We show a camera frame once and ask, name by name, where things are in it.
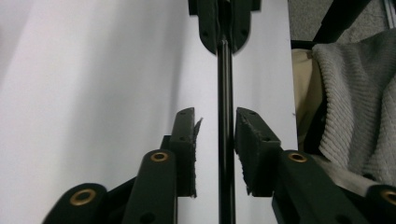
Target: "ribbed fabric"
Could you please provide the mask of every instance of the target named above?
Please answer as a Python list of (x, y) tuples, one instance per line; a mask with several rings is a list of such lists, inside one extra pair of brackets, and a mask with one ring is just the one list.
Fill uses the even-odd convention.
[(396, 29), (313, 48), (328, 101), (319, 150), (358, 175), (396, 186)]

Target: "person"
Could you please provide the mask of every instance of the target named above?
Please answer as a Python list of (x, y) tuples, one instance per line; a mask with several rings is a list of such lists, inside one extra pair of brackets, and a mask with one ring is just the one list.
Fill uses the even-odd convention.
[(299, 150), (396, 186), (396, 29), (292, 61)]

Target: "metal pole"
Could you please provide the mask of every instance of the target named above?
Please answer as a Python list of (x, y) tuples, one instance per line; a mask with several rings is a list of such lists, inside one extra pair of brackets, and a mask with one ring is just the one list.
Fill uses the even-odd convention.
[(219, 69), (219, 223), (235, 223), (233, 170), (233, 65), (229, 42), (218, 45)]

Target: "white surface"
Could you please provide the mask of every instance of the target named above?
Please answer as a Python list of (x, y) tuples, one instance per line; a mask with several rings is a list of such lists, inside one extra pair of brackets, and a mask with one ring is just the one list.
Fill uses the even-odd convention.
[[(0, 223), (40, 223), (75, 185), (113, 189), (195, 107), (198, 198), (179, 223), (218, 223), (217, 59), (187, 0), (0, 2)], [(263, 0), (233, 60), (234, 105), (257, 111), (296, 148), (287, 0)], [(275, 223), (246, 195), (235, 161), (237, 223)]]

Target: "beige fabric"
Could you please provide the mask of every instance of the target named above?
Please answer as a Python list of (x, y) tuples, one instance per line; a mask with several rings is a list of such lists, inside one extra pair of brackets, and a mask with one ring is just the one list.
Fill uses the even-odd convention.
[(298, 148), (303, 150), (309, 126), (323, 99), (323, 87), (318, 63), (312, 58), (312, 51), (293, 49), (291, 54)]

